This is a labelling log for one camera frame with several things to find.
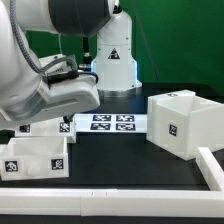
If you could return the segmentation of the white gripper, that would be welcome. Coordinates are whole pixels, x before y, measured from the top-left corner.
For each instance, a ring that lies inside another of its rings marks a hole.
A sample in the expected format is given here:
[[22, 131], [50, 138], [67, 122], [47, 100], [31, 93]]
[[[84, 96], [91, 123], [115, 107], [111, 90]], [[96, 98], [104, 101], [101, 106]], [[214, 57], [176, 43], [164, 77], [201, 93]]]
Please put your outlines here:
[[11, 130], [44, 120], [63, 117], [65, 123], [73, 121], [74, 114], [91, 111], [100, 105], [96, 79], [90, 75], [54, 84], [48, 92], [33, 97], [9, 110], [9, 121], [0, 115], [0, 130]]

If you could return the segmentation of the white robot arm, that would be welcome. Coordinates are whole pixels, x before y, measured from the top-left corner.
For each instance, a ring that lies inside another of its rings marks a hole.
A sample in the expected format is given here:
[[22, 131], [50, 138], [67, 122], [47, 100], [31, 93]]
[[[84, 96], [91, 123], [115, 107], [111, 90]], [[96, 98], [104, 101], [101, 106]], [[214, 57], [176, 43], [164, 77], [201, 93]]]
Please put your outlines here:
[[140, 86], [119, 0], [0, 0], [0, 130], [68, 122]]

